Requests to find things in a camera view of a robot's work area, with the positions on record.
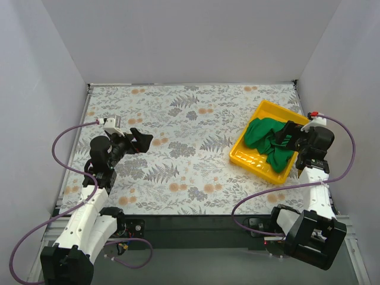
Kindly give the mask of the green t shirt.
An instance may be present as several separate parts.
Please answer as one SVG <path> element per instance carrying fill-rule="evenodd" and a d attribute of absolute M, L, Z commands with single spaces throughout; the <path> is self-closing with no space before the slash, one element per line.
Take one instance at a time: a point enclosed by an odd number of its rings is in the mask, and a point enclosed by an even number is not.
<path fill-rule="evenodd" d="M 248 148 L 256 149 L 259 154 L 267 156 L 266 162 L 276 173 L 281 173 L 294 155 L 294 151 L 286 147 L 291 136 L 287 135 L 281 143 L 276 142 L 276 133 L 284 126 L 284 122 L 272 118 L 255 118 L 249 123 L 243 136 Z"/>

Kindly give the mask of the yellow plastic tray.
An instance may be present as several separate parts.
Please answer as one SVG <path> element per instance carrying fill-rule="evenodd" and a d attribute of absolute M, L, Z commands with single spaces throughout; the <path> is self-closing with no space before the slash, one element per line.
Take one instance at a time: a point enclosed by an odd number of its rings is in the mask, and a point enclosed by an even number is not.
<path fill-rule="evenodd" d="M 305 125 L 309 122 L 307 117 L 271 103 L 268 100 L 261 101 L 250 120 L 252 121 L 255 118 L 272 118 L 280 122 L 293 121 L 301 125 Z M 241 135 L 232 147 L 229 157 L 232 163 L 257 175 L 259 178 L 280 185 L 287 180 L 290 170 L 297 158 L 297 152 L 293 153 L 286 168 L 282 172 L 276 173 L 270 164 L 266 162 L 267 156 L 265 154 L 259 154 L 256 149 L 248 148 L 243 141 L 243 135 Z"/>

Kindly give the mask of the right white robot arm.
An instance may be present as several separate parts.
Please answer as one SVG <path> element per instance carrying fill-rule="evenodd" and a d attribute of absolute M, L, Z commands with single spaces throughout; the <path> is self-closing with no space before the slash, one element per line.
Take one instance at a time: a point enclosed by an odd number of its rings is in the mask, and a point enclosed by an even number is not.
<path fill-rule="evenodd" d="M 297 152 L 296 168 L 303 186 L 303 210 L 285 205 L 274 207 L 269 230 L 285 235 L 284 253 L 290 257 L 328 270 L 346 237 L 347 227 L 337 221 L 330 203 L 325 160 L 334 141 L 326 121 L 313 119 L 306 125 L 288 121 L 275 135 L 278 143 L 289 139 L 286 147 Z"/>

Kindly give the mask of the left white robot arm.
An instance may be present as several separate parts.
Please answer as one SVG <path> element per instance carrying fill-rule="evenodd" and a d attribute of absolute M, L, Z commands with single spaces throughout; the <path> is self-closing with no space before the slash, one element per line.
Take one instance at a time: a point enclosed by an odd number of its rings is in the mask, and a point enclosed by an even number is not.
<path fill-rule="evenodd" d="M 133 232 L 122 209 L 104 204 L 116 180 L 115 167 L 127 154 L 146 153 L 153 136 L 131 128 L 123 133 L 108 128 L 105 135 L 90 142 L 90 159 L 84 168 L 79 208 L 71 213 L 61 235 L 40 254 L 46 284 L 91 284 L 94 262 L 100 251 L 114 241 L 119 254 L 127 251 L 130 241 L 144 239 Z"/>

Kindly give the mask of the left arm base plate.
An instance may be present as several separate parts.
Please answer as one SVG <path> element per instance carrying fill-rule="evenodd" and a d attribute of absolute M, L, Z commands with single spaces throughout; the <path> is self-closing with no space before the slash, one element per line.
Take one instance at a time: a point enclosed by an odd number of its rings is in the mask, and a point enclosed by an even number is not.
<path fill-rule="evenodd" d="M 145 221 L 143 219 L 118 219 L 117 229 L 113 233 L 113 238 L 143 238 Z"/>

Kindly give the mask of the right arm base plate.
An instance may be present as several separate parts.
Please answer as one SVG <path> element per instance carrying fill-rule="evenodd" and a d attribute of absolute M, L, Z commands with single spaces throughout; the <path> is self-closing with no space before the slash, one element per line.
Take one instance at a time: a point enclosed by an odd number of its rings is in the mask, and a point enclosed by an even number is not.
<path fill-rule="evenodd" d="M 277 228 L 272 225 L 271 220 L 268 218 L 248 217 L 244 219 L 243 225 L 250 228 L 250 230 L 246 232 L 254 238 L 258 236 L 282 238 L 284 236 L 283 233 L 279 232 Z"/>

